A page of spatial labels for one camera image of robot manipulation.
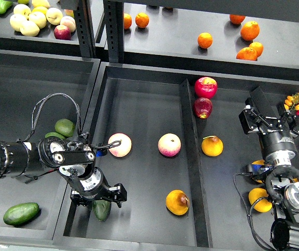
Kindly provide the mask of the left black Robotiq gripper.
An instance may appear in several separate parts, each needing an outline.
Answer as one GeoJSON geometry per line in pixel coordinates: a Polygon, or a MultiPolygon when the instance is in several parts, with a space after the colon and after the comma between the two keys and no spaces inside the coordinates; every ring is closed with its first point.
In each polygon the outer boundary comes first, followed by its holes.
{"type": "Polygon", "coordinates": [[[127,191],[122,183],[114,186],[108,182],[101,171],[93,171],[85,178],[71,175],[71,195],[70,199],[76,206],[90,206],[92,201],[106,200],[116,203],[118,208],[127,201],[127,191]]]}

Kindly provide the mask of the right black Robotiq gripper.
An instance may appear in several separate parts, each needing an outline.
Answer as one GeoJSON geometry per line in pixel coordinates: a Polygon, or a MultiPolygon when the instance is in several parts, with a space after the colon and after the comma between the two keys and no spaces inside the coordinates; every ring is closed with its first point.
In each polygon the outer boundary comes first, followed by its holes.
{"type": "Polygon", "coordinates": [[[264,117],[249,97],[238,117],[245,134],[258,133],[263,159],[293,159],[297,153],[293,139],[299,136],[299,119],[282,101],[277,104],[277,110],[279,119],[264,117]]]}

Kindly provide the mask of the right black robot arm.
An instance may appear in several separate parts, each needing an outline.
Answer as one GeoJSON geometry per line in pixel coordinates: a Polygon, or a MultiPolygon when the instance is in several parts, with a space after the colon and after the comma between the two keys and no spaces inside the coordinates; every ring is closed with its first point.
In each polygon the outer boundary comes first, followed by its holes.
{"type": "Polygon", "coordinates": [[[251,93],[245,104],[239,120],[245,134],[258,134],[263,163],[247,165],[243,175],[260,181],[266,191],[245,207],[252,236],[264,250],[299,250],[299,170],[291,163],[297,153],[297,118],[282,102],[275,113],[264,94],[251,93]],[[252,222],[252,211],[261,201],[270,203],[274,213],[270,244],[252,222]]]}

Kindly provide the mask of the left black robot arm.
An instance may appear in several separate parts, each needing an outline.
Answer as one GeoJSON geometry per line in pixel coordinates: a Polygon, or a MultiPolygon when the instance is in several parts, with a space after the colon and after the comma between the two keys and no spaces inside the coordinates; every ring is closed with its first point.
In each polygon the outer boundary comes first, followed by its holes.
{"type": "Polygon", "coordinates": [[[121,140],[107,145],[92,146],[81,129],[81,114],[77,103],[76,134],[67,139],[50,136],[31,143],[38,123],[40,112],[45,103],[56,94],[49,94],[34,107],[31,116],[31,131],[24,140],[16,142],[0,141],[0,179],[6,176],[19,177],[29,171],[43,167],[58,172],[72,187],[71,200],[76,205],[88,205],[94,200],[114,202],[121,206],[127,200],[127,191],[123,184],[109,186],[95,161],[99,152],[120,146],[121,140]]]}

